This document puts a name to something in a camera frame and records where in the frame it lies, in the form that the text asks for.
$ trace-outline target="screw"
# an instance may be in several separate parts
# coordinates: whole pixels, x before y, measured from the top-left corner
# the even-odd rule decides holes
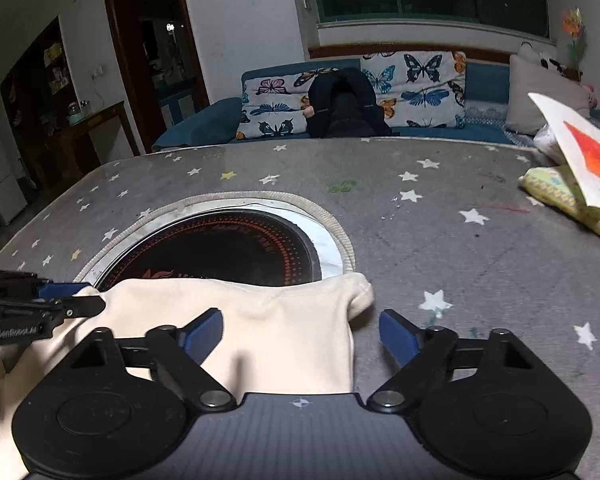
[[[393,390],[385,390],[374,394],[374,402],[384,408],[394,408],[404,402],[404,395]]]
[[[220,390],[211,390],[200,395],[200,402],[210,408],[220,408],[231,402],[231,395]]]

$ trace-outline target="paper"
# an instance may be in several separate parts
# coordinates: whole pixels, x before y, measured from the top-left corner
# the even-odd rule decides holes
[[[555,133],[588,206],[600,208],[600,130],[575,110],[551,99],[530,93]]]

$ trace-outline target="wooden table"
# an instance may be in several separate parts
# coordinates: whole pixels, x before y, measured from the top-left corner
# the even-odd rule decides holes
[[[140,150],[136,144],[134,133],[131,130],[129,119],[126,116],[125,102],[120,101],[119,103],[111,105],[108,108],[104,108],[104,110],[100,110],[99,112],[85,117],[80,122],[75,123],[72,126],[65,128],[58,134],[54,134],[52,136],[53,140],[60,149],[60,152],[62,153],[62,161],[64,163],[64,168],[62,171],[63,177],[70,178],[71,180],[80,180],[86,173],[88,173],[88,171],[83,171],[78,163],[78,157],[75,149],[76,141],[85,140],[88,144],[90,144],[91,149],[95,154],[95,149],[93,148],[91,139],[83,139],[83,137],[91,130],[94,130],[98,126],[101,126],[102,124],[115,119],[116,117],[120,119],[122,129],[126,135],[126,140],[128,140],[129,146],[131,147],[131,152],[134,154],[134,156],[140,155]]]

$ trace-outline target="wooden door frame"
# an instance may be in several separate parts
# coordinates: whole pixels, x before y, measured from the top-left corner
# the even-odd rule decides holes
[[[152,139],[151,133],[148,131],[148,125],[145,123],[143,116],[143,108],[141,100],[136,92],[133,78],[131,75],[131,66],[126,56],[125,49],[123,47],[122,33],[120,31],[120,24],[116,16],[116,7],[114,0],[104,0],[107,11],[107,19],[109,20],[109,30],[111,32],[111,39],[113,40],[113,47],[116,53],[116,59],[118,60],[118,66],[120,68],[120,74],[122,76],[122,82],[125,86],[126,96],[128,97],[129,106],[131,112],[136,121],[138,127],[138,133],[142,140],[142,145],[147,153],[151,153],[152,145],[155,139]],[[191,55],[191,63],[194,70],[194,87],[193,87],[193,101],[196,111],[200,111],[202,108],[209,106],[209,97],[206,92],[206,85],[204,76],[202,73],[202,67],[200,65],[200,57],[198,56],[198,49],[196,47],[196,41],[193,37],[193,29],[191,27],[191,20],[189,18],[189,9],[187,8],[186,0],[178,0],[180,4],[180,10],[184,21],[184,29],[186,32],[187,42],[189,43],[189,50]]]

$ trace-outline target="cream cloth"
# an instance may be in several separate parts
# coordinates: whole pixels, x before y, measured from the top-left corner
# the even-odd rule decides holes
[[[78,295],[93,294],[98,292],[88,287]],[[224,317],[224,334],[203,368],[238,400],[245,392],[337,394],[353,385],[348,322],[374,298],[362,274],[286,287],[125,280],[102,297],[107,303],[102,314],[65,322],[52,339],[33,343],[11,373],[0,376],[0,480],[20,480],[27,473],[11,437],[17,405],[94,328],[138,337],[159,325],[183,326],[216,307]],[[145,370],[132,372],[148,377]]]

